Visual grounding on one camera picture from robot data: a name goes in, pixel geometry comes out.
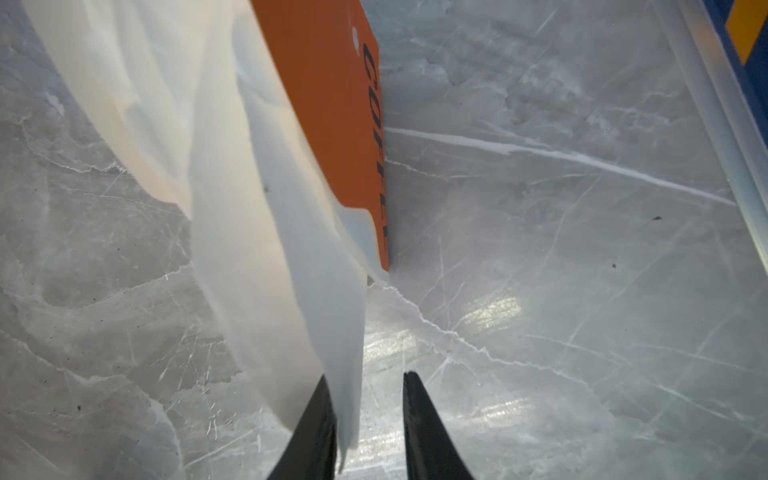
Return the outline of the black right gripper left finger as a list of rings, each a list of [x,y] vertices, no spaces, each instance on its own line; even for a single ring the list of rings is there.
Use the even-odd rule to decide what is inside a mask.
[[[334,480],[337,419],[325,377],[317,384],[300,421],[268,480]]]

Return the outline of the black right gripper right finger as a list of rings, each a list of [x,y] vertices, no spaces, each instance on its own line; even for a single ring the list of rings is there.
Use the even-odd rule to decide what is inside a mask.
[[[473,479],[414,371],[403,376],[403,423],[409,479]]]

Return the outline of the orange coffee filter pack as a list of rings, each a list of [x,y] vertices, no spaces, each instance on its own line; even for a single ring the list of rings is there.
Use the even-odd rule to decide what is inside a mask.
[[[27,1],[75,100],[154,198],[191,209],[182,173],[216,1]],[[379,48],[357,1],[249,1],[352,251],[389,278]]]

